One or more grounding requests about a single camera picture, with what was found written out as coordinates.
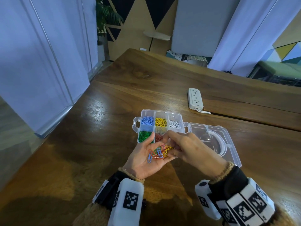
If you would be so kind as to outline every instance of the sleeve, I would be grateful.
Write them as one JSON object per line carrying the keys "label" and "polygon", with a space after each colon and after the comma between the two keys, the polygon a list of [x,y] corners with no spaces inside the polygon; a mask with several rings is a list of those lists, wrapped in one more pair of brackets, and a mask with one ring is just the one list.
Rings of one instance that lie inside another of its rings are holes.
{"label": "sleeve", "polygon": [[[144,179],[137,179],[135,176],[122,169],[121,167],[118,169],[119,171],[125,173],[130,176],[131,179],[137,182],[144,183]],[[73,226],[107,226],[110,218],[110,211],[106,209],[106,207],[90,203],[85,210],[73,221]]]}
{"label": "sleeve", "polygon": [[[225,170],[217,177],[213,178],[209,184],[214,186],[219,186],[219,184],[222,184],[225,182],[225,180],[229,179],[229,175],[234,171],[234,168],[236,166],[232,162],[227,163],[227,167]],[[264,226],[296,226],[296,223],[293,221],[293,219],[288,215],[288,213],[281,208],[279,205],[275,204],[275,213],[271,217],[271,219],[267,222],[262,224]]]}

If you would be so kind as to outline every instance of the black wrist strap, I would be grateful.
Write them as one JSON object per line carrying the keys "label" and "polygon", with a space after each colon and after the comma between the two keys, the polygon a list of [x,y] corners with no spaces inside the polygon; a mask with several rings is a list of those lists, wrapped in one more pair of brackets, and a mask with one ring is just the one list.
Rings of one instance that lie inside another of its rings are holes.
{"label": "black wrist strap", "polygon": [[215,184],[209,183],[209,188],[212,192],[210,199],[213,203],[221,200],[229,200],[247,185],[248,178],[246,175],[238,166],[234,166],[223,180]]}
{"label": "black wrist strap", "polygon": [[98,203],[99,205],[106,207],[111,211],[113,208],[113,204],[118,191],[119,184],[125,178],[131,179],[130,176],[128,176],[127,174],[121,171],[117,171],[115,174],[113,174],[108,179],[109,183],[107,183],[106,186],[103,188],[103,190],[101,191],[100,195],[97,197],[95,202]]}

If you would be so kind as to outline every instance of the box handle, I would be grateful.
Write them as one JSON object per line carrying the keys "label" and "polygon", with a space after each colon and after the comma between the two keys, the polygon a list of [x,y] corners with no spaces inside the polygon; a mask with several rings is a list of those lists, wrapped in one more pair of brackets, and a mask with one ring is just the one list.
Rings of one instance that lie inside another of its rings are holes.
{"label": "box handle", "polygon": [[184,129],[185,129],[185,127],[187,127],[187,129],[188,129],[188,132],[186,132],[186,133],[189,133],[190,129],[189,129],[189,123],[188,122],[184,122]]}
{"label": "box handle", "polygon": [[134,118],[134,122],[133,122],[133,126],[132,126],[132,128],[133,128],[133,130],[134,130],[134,132],[136,132],[136,133],[138,133],[138,127],[136,127],[136,122],[137,121],[139,121],[140,122],[140,117],[135,117]]}

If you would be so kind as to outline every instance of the curtain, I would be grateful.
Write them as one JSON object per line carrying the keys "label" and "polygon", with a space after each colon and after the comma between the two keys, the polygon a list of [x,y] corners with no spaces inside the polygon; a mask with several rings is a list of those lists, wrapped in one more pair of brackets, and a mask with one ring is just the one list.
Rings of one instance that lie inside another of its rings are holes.
{"label": "curtain", "polygon": [[301,8],[301,0],[240,0],[208,68],[246,77]]}
{"label": "curtain", "polygon": [[[97,59],[95,0],[32,0],[73,101],[89,86]],[[58,65],[29,0],[0,0],[0,95],[34,130],[72,106]]]}

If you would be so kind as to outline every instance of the person's right hand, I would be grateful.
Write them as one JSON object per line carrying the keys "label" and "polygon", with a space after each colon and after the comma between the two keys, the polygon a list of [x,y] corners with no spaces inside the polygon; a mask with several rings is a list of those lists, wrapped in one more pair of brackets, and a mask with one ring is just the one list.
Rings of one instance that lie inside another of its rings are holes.
{"label": "person's right hand", "polygon": [[176,156],[199,169],[203,174],[214,178],[219,176],[227,166],[226,160],[204,144],[193,133],[175,133],[167,131],[163,136],[163,143],[173,147],[169,156]]}

